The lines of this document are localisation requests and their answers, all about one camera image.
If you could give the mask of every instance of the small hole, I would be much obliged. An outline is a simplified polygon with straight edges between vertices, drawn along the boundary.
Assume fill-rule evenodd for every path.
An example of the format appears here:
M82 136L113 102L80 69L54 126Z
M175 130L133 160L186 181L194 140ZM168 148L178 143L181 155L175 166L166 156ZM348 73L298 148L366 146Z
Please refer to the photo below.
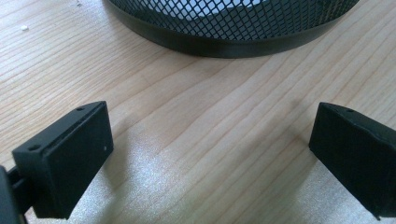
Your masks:
M40 145L34 145L28 148L29 151L35 151L38 150L41 146Z

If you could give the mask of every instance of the wooden table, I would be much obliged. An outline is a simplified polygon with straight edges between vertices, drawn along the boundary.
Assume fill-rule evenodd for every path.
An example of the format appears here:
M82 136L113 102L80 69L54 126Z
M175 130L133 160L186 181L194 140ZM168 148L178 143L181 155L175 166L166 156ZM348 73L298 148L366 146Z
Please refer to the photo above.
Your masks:
M0 2L0 163L89 102L107 101L115 140L69 220L31 223L375 222L307 143L319 102L396 129L396 1L361 0L321 38L242 60L165 49L80 3Z

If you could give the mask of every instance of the black plastic block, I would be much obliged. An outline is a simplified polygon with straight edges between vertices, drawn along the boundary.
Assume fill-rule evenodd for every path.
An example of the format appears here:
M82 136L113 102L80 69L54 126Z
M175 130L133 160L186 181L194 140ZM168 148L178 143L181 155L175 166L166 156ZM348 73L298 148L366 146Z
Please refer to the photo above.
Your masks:
M19 224L23 217L18 210L7 172L0 166L0 223Z
M396 217L396 132L339 105L321 103L309 143L375 217Z
M71 111L12 153L34 183L38 217L69 218L113 150L106 102Z

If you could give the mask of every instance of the wire mesh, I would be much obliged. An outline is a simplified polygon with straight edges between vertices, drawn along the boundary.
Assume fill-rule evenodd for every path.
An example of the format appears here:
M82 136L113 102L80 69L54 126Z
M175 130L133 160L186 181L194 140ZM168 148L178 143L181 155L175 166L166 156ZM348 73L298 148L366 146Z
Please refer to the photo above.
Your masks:
M359 0L110 0L124 12L187 35L261 40L337 19Z

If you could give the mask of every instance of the black metal mesh container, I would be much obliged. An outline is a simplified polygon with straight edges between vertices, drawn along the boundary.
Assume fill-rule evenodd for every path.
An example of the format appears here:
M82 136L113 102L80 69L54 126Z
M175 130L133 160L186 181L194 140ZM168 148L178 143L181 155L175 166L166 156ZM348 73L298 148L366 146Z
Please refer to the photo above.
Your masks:
M301 46L359 0L106 0L145 38L189 54L242 58Z

